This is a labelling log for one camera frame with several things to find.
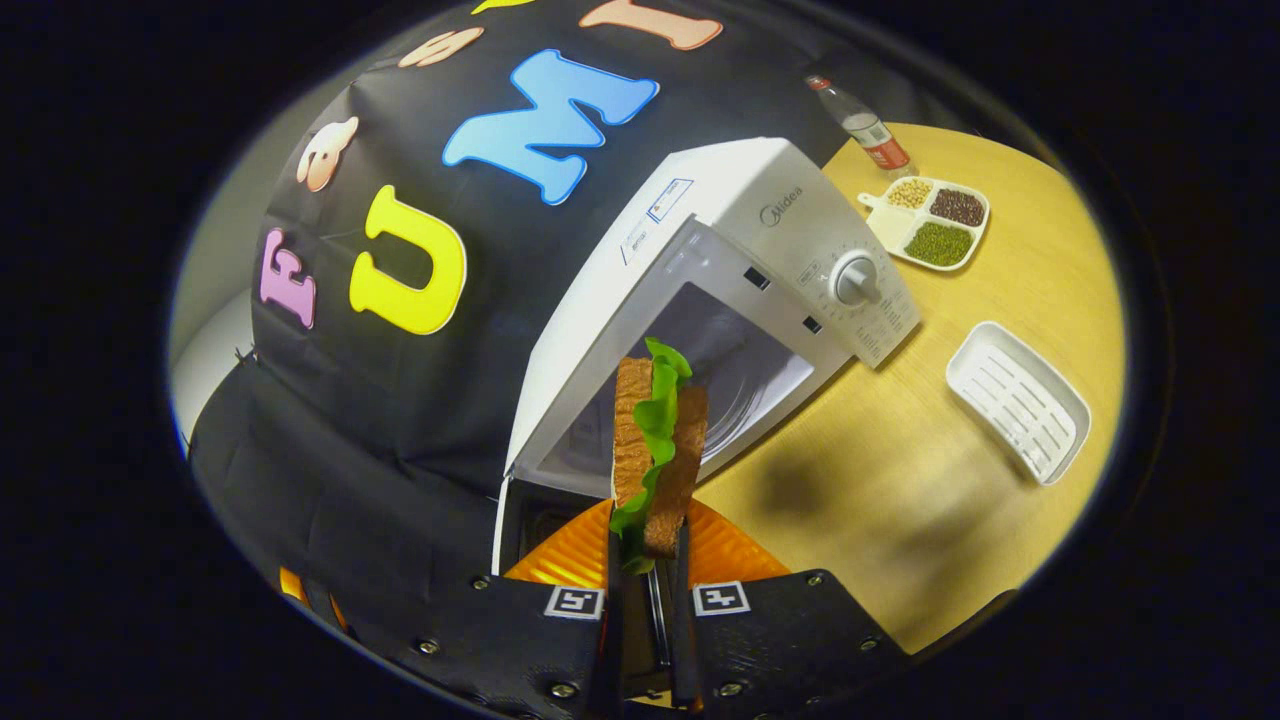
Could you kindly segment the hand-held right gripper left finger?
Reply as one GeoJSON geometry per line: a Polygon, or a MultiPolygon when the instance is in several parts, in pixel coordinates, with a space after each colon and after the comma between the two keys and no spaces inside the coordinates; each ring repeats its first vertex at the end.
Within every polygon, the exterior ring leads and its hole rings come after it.
{"type": "Polygon", "coordinates": [[[525,555],[526,574],[445,584],[387,661],[483,717],[621,719],[625,600],[595,502],[525,555]]]}

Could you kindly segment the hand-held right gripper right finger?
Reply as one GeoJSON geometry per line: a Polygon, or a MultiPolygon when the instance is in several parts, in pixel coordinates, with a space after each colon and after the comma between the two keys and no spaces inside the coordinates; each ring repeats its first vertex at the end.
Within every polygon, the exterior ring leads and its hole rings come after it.
{"type": "Polygon", "coordinates": [[[703,502],[687,512],[689,639],[701,719],[852,719],[910,656],[832,571],[790,571],[703,502]]]}

